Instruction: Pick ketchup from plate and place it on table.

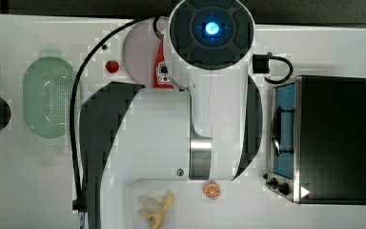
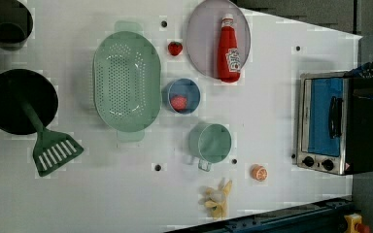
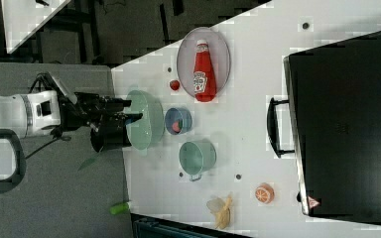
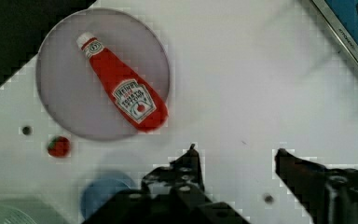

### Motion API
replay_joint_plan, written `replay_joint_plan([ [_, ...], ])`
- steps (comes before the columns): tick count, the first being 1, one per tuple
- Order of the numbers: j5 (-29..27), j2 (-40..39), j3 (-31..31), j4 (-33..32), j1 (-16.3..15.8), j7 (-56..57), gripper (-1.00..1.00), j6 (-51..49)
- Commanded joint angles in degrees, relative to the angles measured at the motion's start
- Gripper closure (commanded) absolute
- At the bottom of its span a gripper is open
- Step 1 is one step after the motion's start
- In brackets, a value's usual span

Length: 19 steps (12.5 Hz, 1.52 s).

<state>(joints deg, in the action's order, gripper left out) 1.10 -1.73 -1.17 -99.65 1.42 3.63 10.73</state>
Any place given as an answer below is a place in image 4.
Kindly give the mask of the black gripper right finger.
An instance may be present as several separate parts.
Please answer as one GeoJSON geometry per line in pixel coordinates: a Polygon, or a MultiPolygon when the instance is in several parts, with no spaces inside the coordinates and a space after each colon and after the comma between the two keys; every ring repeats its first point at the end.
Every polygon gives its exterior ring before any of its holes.
{"type": "Polygon", "coordinates": [[[358,224],[358,170],[327,168],[280,148],[275,173],[314,224],[358,224]]]}

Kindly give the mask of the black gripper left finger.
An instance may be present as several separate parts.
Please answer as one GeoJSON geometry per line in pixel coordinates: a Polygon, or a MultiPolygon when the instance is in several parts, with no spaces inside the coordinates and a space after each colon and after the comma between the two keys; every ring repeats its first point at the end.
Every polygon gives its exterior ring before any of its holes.
{"type": "Polygon", "coordinates": [[[181,157],[159,166],[141,185],[122,190],[82,224],[250,224],[229,204],[205,193],[200,154],[191,145],[181,157]]]}

